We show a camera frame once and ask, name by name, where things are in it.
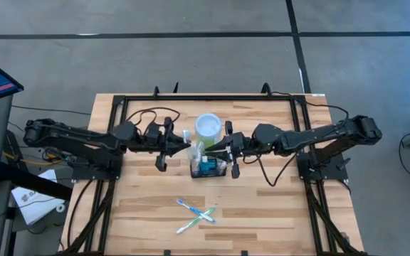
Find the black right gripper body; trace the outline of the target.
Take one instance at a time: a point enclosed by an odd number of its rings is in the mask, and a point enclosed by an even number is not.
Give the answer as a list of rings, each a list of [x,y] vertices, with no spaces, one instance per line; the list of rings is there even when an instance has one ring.
[[[233,141],[231,143],[231,153],[234,157],[254,156],[256,154],[246,141]]]

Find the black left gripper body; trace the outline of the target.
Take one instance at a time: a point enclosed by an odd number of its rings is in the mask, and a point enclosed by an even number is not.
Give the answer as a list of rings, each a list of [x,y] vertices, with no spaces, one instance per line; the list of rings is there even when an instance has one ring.
[[[163,136],[154,137],[141,136],[137,151],[164,151],[165,139]]]

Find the blue mouthwash bottle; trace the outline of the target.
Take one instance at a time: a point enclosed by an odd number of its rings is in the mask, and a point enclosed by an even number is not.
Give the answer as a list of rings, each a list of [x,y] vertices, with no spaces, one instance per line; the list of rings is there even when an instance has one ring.
[[[203,156],[199,164],[199,172],[202,176],[214,175],[217,171],[217,160],[214,157]]]

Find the green disinfecting wipes canister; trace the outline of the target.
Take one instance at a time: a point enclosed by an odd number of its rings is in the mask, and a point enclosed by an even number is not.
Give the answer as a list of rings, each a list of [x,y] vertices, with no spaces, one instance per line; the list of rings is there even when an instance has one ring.
[[[202,142],[205,148],[215,145],[221,139],[222,122],[215,114],[199,115],[194,128],[196,140]]]

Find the black stand bar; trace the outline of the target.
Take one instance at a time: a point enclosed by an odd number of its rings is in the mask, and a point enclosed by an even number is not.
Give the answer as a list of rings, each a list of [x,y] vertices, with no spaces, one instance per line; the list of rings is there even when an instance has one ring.
[[[67,186],[22,171],[3,162],[0,163],[0,181],[10,181],[15,186],[65,201],[70,200],[73,192],[73,189]]]

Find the white paper sheet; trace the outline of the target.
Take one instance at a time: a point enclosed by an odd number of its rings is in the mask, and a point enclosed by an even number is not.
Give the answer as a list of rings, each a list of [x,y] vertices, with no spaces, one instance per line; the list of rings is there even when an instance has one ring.
[[[63,199],[47,196],[42,193],[17,187],[11,190],[18,209],[27,225],[32,225],[52,210],[65,210]]]

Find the black table frame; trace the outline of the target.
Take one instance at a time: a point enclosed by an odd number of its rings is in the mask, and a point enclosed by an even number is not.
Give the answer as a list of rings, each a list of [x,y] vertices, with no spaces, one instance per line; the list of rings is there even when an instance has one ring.
[[[132,119],[175,117],[175,131],[194,128],[203,113],[229,120],[235,131],[251,134],[259,123],[302,132],[331,122],[326,99],[317,95],[260,93],[98,94],[89,127],[104,132]],[[263,163],[240,165],[240,176],[192,178],[185,151],[158,171],[152,154],[127,153],[114,183],[112,201],[99,218],[89,245],[72,244],[90,220],[93,201],[105,193],[97,182],[73,187],[60,247],[54,256],[367,256],[349,191],[328,178],[315,185],[298,174],[290,157],[268,155]],[[177,199],[205,212],[198,215]]]

